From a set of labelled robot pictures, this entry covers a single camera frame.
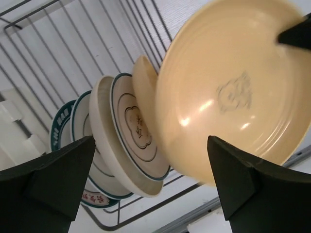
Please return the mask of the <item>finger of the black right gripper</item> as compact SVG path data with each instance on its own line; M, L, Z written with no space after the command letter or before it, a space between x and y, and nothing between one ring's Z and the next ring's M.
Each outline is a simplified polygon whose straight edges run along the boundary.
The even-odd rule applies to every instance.
M277 37L280 44L311 50L311 14L305 20L283 31Z

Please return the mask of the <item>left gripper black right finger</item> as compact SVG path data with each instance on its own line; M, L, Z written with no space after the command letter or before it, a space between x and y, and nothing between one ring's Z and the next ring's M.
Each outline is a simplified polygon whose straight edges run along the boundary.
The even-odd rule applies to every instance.
M309 233L311 176L209 136L207 152L234 233Z

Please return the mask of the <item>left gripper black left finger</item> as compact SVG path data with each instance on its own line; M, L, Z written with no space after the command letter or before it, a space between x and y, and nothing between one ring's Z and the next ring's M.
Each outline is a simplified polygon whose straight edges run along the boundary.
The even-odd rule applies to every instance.
M2 233L67 233L78 207L59 209L51 203L49 182L53 159L48 154L0 172Z

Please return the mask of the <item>white plate thin green rim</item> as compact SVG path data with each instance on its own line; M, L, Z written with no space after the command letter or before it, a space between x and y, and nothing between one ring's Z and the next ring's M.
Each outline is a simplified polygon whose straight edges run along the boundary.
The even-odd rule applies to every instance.
M76 141L84 136L93 136L90 125L89 101L91 90L83 93L74 103L70 115L70 136L72 141ZM114 179L108 166L97 147L95 147L94 157L89 172L89 177L95 179Z

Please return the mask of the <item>white plate green lettered rim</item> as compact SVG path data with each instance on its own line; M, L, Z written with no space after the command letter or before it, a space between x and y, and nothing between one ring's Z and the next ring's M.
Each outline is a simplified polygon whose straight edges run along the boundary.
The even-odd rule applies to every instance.
M97 192L89 185L85 189L91 162L95 152L95 140L92 136L84 136L66 146L61 147L63 138L70 139L70 115L75 100L65 103L56 113L50 130L51 153L53 159L50 165L50 181L55 187L50 200L54 207L69 209L78 207L79 204L94 208L108 208L120 201L111 199L101 192Z

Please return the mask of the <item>cream deep plate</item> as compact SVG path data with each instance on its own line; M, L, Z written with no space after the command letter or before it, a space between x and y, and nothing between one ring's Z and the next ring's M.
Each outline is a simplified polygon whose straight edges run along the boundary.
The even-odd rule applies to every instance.
M112 175L129 191L146 198L158 196L163 181L143 175L121 145L110 111L110 89L113 77L101 77L89 99L89 117L96 146Z

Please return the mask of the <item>yellow deep plate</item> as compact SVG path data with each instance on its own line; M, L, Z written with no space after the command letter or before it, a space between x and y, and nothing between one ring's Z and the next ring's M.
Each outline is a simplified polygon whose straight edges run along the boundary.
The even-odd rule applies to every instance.
M311 53L281 45L303 22L286 0L214 0L174 37L159 71L159 146L180 174L215 184L207 152L214 135L282 165L311 124Z

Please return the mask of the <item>white plate flower emblem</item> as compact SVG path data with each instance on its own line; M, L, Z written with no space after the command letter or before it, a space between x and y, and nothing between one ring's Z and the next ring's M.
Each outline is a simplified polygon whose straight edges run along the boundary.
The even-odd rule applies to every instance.
M113 123L126 156L148 179L164 180L170 165L143 119L132 85L132 75L120 73L110 87L110 109Z

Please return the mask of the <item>grey wire dish rack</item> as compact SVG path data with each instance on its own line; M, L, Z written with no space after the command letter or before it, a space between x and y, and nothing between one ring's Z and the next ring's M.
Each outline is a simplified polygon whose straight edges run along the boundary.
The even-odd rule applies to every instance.
M212 0L14 0L1 1L0 86L14 88L48 133L58 110L92 90L103 76L132 75L146 56L157 77L186 21ZM146 198L116 178L87 182L120 202L108 208L81 205L72 233L228 233L216 184L210 186L170 165L160 194ZM311 126L285 168L311 173Z

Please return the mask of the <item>yellow shallow plate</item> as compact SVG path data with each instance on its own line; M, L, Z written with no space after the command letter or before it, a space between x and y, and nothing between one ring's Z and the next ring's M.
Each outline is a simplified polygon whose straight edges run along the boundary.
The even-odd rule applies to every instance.
M140 112L151 136L154 140L157 140L158 135L155 122L157 72L146 56L141 55L136 60L133 67L132 79Z

